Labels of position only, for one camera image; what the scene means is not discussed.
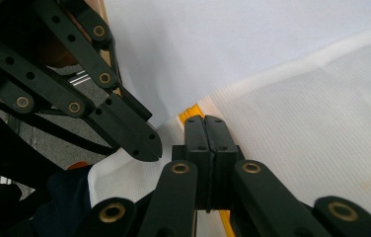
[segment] white cloth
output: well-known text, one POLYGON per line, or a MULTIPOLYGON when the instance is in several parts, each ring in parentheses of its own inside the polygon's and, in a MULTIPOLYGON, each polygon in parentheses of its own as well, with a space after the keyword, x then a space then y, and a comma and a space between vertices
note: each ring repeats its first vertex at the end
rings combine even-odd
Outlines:
MULTIPOLYGON (((371 212, 371 30, 217 90, 198 104, 223 118, 246 158, 267 165, 298 199, 312 205, 339 196, 371 212)), ((138 162, 119 151, 92 168, 92 206, 110 197, 138 200, 155 189, 171 146, 184 142, 177 118, 158 132, 160 162, 138 162)), ((206 226, 199 236, 224 235, 217 215, 199 219, 206 226)))
POLYGON ((105 0, 124 86, 159 126, 215 89, 371 29, 370 0, 105 0))

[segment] yellow pattern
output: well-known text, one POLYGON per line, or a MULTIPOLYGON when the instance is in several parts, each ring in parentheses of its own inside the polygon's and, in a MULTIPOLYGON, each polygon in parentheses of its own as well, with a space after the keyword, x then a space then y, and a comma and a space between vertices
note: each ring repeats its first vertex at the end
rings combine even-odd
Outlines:
MULTIPOLYGON (((179 119, 184 125, 186 119, 193 117, 193 116, 201 116, 204 118, 204 113, 201 111, 198 104, 186 109, 183 113, 179 114, 179 119)), ((229 210, 219 210, 220 219, 222 220, 223 228, 225 229, 225 233, 227 237, 235 237, 235 233, 232 230, 230 219, 230 211, 229 210)))
POLYGON ((182 122, 182 124, 185 124, 186 119, 193 116, 201 116, 202 118, 204 118, 204 114, 197 104, 186 109, 182 114, 179 114, 179 119, 182 122))

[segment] black plastic part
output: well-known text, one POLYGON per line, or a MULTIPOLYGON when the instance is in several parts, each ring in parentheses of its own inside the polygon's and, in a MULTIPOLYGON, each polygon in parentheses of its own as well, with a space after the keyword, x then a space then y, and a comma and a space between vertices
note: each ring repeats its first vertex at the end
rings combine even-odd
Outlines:
POLYGON ((260 237, 259 231, 238 198, 233 201, 229 221, 236 237, 260 237))
POLYGON ((75 237, 127 237, 135 214, 136 207, 131 200, 106 199, 93 207, 75 237))
POLYGON ((0 99, 9 108, 21 114, 31 113, 35 107, 34 98, 13 82, 9 81, 2 73, 0 73, 0 99), (17 106, 19 98, 25 98, 25 100, 27 100, 27 105, 25 107, 17 106))
POLYGON ((206 137, 204 120, 200 116, 189 118, 185 121, 185 157, 194 163, 198 171, 196 208, 211 209, 211 184, 214 155, 206 137))
POLYGON ((118 83, 116 74, 91 47, 80 30, 55 1, 35 0, 32 3, 32 8, 71 54, 77 58, 99 87, 110 90, 116 87, 118 83))
POLYGON ((55 72, 44 66, 35 66, 30 60, 1 41, 0 68, 70 117, 80 118, 95 107, 90 99, 55 72))
POLYGON ((188 161, 167 164, 139 230, 141 237, 195 235, 197 168, 188 161))
POLYGON ((335 237, 371 236, 371 214, 341 197, 321 197, 313 215, 335 237))
POLYGON ((261 162, 235 164, 234 187, 260 236, 331 236, 261 162))
POLYGON ((111 41, 111 31, 106 22, 84 0, 62 0, 66 9, 81 24, 83 30, 101 49, 108 49, 111 41))
POLYGON ((137 160, 151 162, 162 156, 158 133, 117 94, 111 94, 85 121, 111 147, 120 145, 137 160))
POLYGON ((238 147, 224 120, 212 116, 205 117, 210 149, 214 152, 214 175, 211 199, 213 209, 230 209, 232 202, 232 174, 234 164, 239 159, 238 147))

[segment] metal rivet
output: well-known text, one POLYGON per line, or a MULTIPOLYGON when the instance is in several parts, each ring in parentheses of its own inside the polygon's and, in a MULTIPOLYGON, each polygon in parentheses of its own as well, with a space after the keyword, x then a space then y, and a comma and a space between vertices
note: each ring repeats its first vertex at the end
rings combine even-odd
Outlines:
POLYGON ((358 214, 357 212, 349 205, 345 204, 345 203, 342 203, 342 202, 339 202, 339 201, 333 201, 331 203, 328 204, 328 210, 330 211, 330 213, 341 219, 341 220, 345 220, 345 221, 355 221, 358 219, 358 214), (344 209, 347 213, 341 213, 340 211, 338 211, 337 209, 338 208, 342 208, 344 209))
POLYGON ((102 37, 106 33, 106 30, 102 26, 95 26, 93 32, 97 37, 102 37))
POLYGON ((100 211, 100 220, 104 223, 112 223, 121 219, 126 213, 126 208, 120 202, 110 203, 100 211), (115 209, 116 214, 110 214, 109 210, 115 209))
POLYGON ((100 79, 100 82, 103 84, 108 84, 111 81, 109 74, 106 72, 102 73, 99 79, 100 79))
POLYGON ((255 174, 261 172, 261 167, 255 163, 245 163, 242 168, 247 173, 255 174))
POLYGON ((176 174, 185 174, 189 171, 189 166, 185 163, 178 163, 173 165, 171 170, 176 174))
POLYGON ((71 113, 75 114, 81 111, 81 106, 77 102, 72 102, 69 104, 68 109, 71 113))
POLYGON ((17 98, 16 104, 21 109, 25 109, 30 105, 30 101, 27 97, 19 97, 17 98))

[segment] white surface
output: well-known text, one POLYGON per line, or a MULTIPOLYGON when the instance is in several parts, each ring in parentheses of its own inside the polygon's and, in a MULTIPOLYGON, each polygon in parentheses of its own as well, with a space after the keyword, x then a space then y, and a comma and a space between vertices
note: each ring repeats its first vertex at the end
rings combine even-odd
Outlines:
POLYGON ((371 29, 369 0, 105 0, 126 88, 158 126, 215 89, 371 29))
POLYGON ((371 212, 371 31, 216 91, 247 159, 264 163, 308 205, 347 198, 371 212))

